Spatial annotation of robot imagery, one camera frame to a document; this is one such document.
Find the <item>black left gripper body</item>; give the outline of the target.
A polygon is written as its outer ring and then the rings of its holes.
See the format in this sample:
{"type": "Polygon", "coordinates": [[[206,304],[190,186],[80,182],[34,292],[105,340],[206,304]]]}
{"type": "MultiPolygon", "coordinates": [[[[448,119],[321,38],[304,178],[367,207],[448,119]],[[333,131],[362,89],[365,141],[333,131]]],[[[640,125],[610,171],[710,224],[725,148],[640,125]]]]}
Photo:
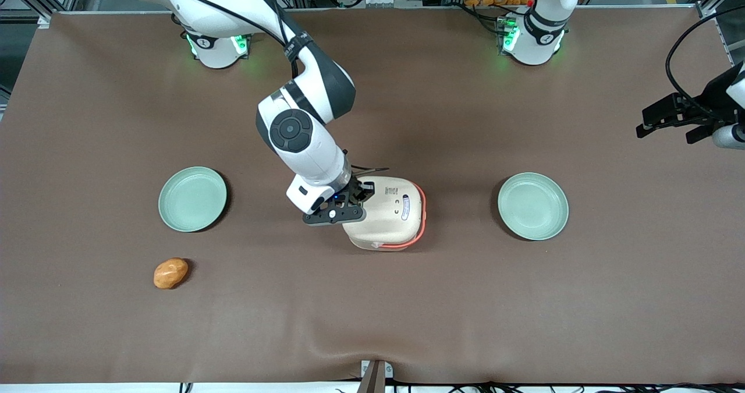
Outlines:
{"type": "Polygon", "coordinates": [[[707,109],[708,125],[723,127],[742,125],[744,109],[743,61],[712,79],[698,102],[707,109]]]}

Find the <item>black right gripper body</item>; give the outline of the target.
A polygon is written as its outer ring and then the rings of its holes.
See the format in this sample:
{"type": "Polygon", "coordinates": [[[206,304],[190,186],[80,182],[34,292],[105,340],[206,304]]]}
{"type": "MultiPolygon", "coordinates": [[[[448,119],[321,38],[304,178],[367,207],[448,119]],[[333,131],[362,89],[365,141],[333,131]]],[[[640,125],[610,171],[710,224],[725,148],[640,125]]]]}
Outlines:
{"type": "Polygon", "coordinates": [[[365,186],[356,175],[352,175],[349,183],[333,196],[333,205],[362,205],[365,201],[365,186]]]}

